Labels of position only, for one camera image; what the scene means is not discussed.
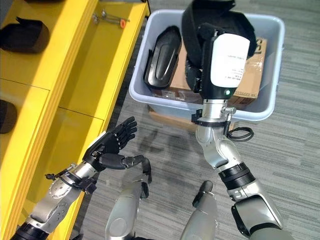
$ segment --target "black object on shelf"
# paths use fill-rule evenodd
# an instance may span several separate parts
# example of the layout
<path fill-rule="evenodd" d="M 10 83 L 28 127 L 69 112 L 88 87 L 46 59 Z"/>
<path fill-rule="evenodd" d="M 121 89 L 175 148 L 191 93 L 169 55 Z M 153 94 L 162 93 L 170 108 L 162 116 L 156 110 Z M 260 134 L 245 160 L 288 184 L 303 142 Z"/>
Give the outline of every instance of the black object on shelf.
<path fill-rule="evenodd" d="M 0 134 L 10 132 L 17 121 L 17 109 L 11 102 L 0 100 Z"/>
<path fill-rule="evenodd" d="M 50 34 L 40 20 L 16 17 L 19 23 L 10 23 L 0 31 L 0 47 L 18 53 L 40 53 L 48 45 Z"/>

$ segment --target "small tool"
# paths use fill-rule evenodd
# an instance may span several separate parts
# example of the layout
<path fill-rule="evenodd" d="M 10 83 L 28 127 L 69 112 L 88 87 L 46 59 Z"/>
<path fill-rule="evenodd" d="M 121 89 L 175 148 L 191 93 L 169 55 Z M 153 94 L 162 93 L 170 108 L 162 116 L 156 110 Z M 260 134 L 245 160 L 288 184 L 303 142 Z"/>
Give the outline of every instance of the small tool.
<path fill-rule="evenodd" d="M 100 17 L 96 13 L 94 13 L 92 18 L 95 24 L 98 24 L 100 20 L 103 20 L 108 23 L 118 24 L 122 29 L 126 27 L 127 22 L 130 22 L 129 19 L 108 14 L 104 9 L 102 10 Z"/>

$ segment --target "cardboard box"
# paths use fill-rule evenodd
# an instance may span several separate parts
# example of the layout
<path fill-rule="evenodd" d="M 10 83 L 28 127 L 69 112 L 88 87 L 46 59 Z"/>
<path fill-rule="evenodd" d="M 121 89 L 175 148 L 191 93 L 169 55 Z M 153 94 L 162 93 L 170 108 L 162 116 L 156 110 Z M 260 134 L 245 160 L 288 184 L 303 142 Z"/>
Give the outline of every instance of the cardboard box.
<path fill-rule="evenodd" d="M 266 48 L 267 40 L 258 37 L 255 54 L 246 61 L 242 81 L 234 95 L 228 101 L 229 106 L 236 107 L 237 109 L 243 109 L 258 97 Z M 170 87 L 163 90 L 153 89 L 152 91 L 156 97 L 188 103 L 202 103 L 200 95 L 198 93 L 194 93 L 187 84 L 185 74 L 186 57 L 187 52 L 184 44 L 182 43 L 178 65 L 172 78 L 172 83 Z"/>

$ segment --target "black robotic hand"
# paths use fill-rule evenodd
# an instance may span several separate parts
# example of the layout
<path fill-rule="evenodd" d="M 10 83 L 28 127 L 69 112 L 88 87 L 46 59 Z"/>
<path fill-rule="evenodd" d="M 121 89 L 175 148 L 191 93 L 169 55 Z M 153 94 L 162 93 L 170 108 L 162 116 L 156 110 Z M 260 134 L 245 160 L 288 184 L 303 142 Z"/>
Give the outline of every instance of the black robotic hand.
<path fill-rule="evenodd" d="M 103 132 L 86 150 L 82 160 L 91 164 L 98 172 L 103 171 L 106 168 L 113 168 L 107 166 L 105 161 L 101 162 L 108 156 L 113 157 L 116 160 L 121 161 L 124 156 L 118 155 L 119 151 L 123 149 L 127 143 L 135 138 L 135 132 L 137 131 L 137 122 L 135 118 L 129 117 L 124 122 L 119 124 L 110 132 Z M 118 167 L 113 169 L 125 169 L 124 167 Z"/>

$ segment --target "black cable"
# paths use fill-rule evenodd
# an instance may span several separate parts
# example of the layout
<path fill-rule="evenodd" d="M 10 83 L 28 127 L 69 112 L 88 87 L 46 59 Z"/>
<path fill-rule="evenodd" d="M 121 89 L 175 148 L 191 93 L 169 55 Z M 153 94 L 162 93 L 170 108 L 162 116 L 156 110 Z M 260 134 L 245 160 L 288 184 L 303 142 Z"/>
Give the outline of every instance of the black cable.
<path fill-rule="evenodd" d="M 233 136 L 233 133 L 237 132 L 237 131 L 245 131 L 248 133 L 241 135 L 241 136 Z M 243 126 L 243 127 L 237 127 L 235 129 L 228 131 L 226 134 L 226 137 L 233 142 L 246 142 L 246 141 L 249 141 L 250 139 L 252 139 L 254 137 L 254 135 L 255 135 L 255 133 L 250 127 Z"/>
<path fill-rule="evenodd" d="M 231 121 L 225 121 L 224 129 L 223 129 L 223 135 L 225 135 L 226 137 L 228 136 L 230 123 L 231 123 Z"/>

